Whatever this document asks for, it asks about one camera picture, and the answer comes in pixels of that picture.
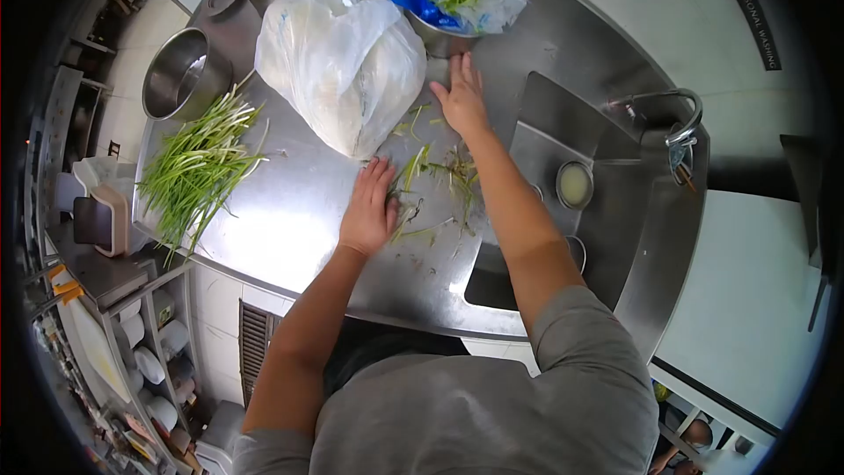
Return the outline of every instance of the white cutting board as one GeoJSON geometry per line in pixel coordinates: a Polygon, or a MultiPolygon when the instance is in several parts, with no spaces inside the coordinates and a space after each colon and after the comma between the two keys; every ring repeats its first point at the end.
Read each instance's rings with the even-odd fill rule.
{"type": "Polygon", "coordinates": [[[826,301],[806,330],[818,283],[798,203],[710,190],[656,355],[781,428],[823,332],[826,301]]]}
{"type": "Polygon", "coordinates": [[[88,357],[91,367],[108,385],[111,385],[123,402],[130,403],[132,396],[129,395],[126,383],[117,370],[117,363],[106,340],[106,333],[78,299],[70,300],[68,307],[73,313],[73,322],[76,324],[79,340],[82,342],[85,356],[88,357]]]}

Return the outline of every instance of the gray t-shirt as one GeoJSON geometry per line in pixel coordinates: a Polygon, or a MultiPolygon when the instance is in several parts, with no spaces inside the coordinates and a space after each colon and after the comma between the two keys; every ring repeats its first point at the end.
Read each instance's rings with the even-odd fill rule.
{"type": "Polygon", "coordinates": [[[536,320],[531,346],[535,378],[478,356],[372,364],[328,399],[313,441],[285,429],[239,437],[235,473],[644,473],[657,402],[609,309],[568,287],[536,320]]]}

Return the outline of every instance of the sign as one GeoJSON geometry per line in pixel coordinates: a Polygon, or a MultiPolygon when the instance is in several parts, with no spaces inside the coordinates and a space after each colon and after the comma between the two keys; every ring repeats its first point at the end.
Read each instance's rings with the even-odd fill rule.
{"type": "Polygon", "coordinates": [[[776,45],[774,44],[774,37],[771,33],[771,28],[765,20],[765,13],[762,11],[762,6],[758,0],[737,0],[738,5],[741,6],[744,12],[744,18],[747,19],[750,31],[753,32],[753,37],[756,40],[756,46],[759,48],[759,55],[762,58],[762,63],[765,64],[765,69],[782,69],[780,64],[780,56],[776,53],[776,45]]]}

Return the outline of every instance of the faucet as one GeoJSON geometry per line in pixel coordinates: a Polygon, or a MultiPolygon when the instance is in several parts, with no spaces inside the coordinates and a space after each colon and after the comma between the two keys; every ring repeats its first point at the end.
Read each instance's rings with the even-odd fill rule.
{"type": "Polygon", "coordinates": [[[695,109],[691,114],[691,118],[679,129],[676,129],[679,124],[675,124],[671,128],[669,134],[665,136],[665,146],[669,149],[669,167],[671,169],[671,174],[674,176],[674,180],[677,181],[679,185],[683,185],[691,180],[694,158],[691,146],[697,143],[695,130],[698,125],[701,124],[701,118],[703,117],[703,103],[701,102],[700,96],[688,88],[672,88],[666,91],[652,91],[644,94],[633,94],[619,99],[611,99],[608,101],[607,105],[610,107],[622,106],[627,111],[630,118],[635,119],[637,116],[636,111],[633,109],[635,101],[638,99],[659,98],[662,96],[680,96],[681,98],[690,99],[695,106],[695,109]],[[678,174],[679,170],[684,170],[682,176],[678,174]]]}

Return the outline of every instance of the sink basin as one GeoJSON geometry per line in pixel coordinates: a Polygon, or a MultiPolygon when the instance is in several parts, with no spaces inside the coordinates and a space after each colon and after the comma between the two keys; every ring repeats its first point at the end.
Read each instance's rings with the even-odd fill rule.
{"type": "MultiPolygon", "coordinates": [[[[528,183],[539,187],[543,203],[564,235],[586,248],[583,278],[613,310],[639,245],[658,160],[603,113],[552,80],[528,75],[510,155],[528,183]],[[557,198],[560,166],[579,161],[592,170],[594,193],[582,210],[557,198]]],[[[491,227],[483,232],[478,259],[464,293],[472,303],[515,311],[510,276],[491,227]]]]}

